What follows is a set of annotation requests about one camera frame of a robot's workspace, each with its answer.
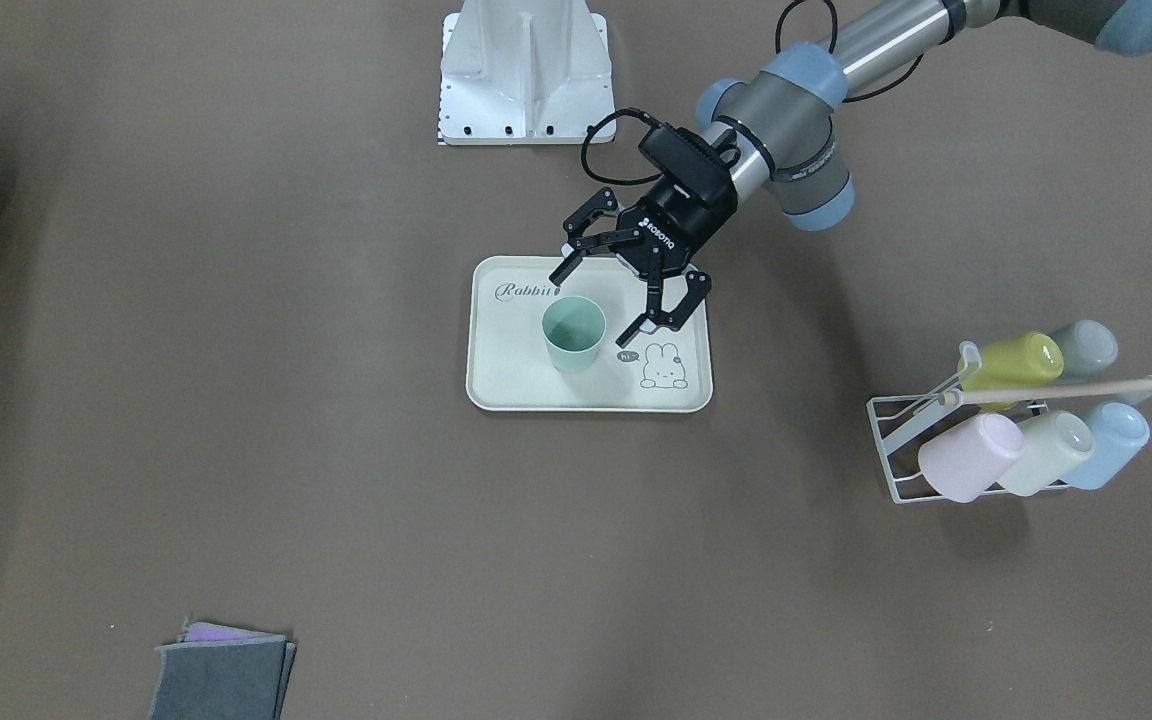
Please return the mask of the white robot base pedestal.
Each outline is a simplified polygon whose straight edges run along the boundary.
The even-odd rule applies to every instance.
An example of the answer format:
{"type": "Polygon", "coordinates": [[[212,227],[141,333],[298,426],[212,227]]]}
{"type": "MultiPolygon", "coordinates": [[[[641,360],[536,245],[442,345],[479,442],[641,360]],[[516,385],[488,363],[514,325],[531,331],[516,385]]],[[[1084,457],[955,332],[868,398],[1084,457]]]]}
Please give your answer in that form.
{"type": "Polygon", "coordinates": [[[585,1],[467,1],[444,17],[440,70],[448,146],[579,145],[614,109],[607,18],[585,1]]]}

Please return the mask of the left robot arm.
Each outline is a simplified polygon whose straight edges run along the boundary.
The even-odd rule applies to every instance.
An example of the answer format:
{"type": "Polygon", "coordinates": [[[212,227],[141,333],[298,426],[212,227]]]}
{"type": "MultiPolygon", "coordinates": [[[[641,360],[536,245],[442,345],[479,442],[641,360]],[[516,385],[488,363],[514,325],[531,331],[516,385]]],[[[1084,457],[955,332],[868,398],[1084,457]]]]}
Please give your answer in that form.
{"type": "Polygon", "coordinates": [[[1025,18],[1120,56],[1152,53],[1152,1],[882,1],[818,44],[778,45],[749,82],[713,83],[696,129],[641,114],[641,154],[657,172],[617,213],[627,238],[608,251],[646,285],[646,300],[617,346],[684,327],[712,286],[695,253],[759,188],[799,232],[840,223],[855,187],[836,111],[881,94],[884,77],[909,76],[929,50],[996,18],[1025,18]]]}

